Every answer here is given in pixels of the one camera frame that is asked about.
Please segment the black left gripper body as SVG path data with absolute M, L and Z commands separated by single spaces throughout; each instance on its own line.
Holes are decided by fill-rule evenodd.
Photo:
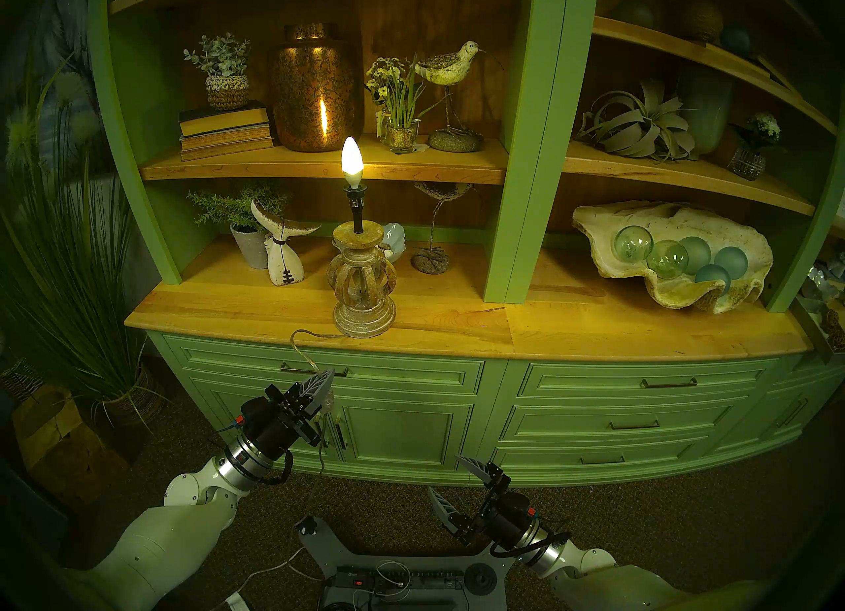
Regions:
M 282 392 L 270 384 L 263 396 L 245 401 L 240 408 L 240 428 L 243 436 L 258 452 L 271 460 L 278 460 L 299 440 L 319 447 L 320 433 L 310 421 L 315 415 L 305 415 L 305 404 L 299 401 L 301 384 L 293 384 Z

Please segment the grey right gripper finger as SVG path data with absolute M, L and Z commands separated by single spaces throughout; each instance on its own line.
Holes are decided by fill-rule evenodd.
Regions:
M 456 510 L 454 505 L 433 487 L 427 487 L 427 494 L 433 514 L 445 530 L 458 540 L 472 540 L 471 517 Z
M 483 463 L 477 459 L 464 456 L 458 456 L 456 460 L 460 466 L 477 477 L 489 491 L 504 493 L 510 487 L 510 477 L 493 462 Z

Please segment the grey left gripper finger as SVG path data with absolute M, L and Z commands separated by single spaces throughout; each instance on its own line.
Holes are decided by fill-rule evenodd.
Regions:
M 315 415 L 329 400 L 335 371 L 321 371 L 305 380 L 305 415 Z
M 301 403 L 324 403 L 329 398 L 331 388 L 331 370 L 323 370 L 313 374 L 301 383 L 299 401 Z

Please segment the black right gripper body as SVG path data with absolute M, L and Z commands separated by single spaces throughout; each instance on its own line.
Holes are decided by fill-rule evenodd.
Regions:
M 491 543 L 497 549 L 522 549 L 535 542 L 537 512 L 527 496 L 515 490 L 486 486 L 482 505 L 462 536 L 462 545 Z

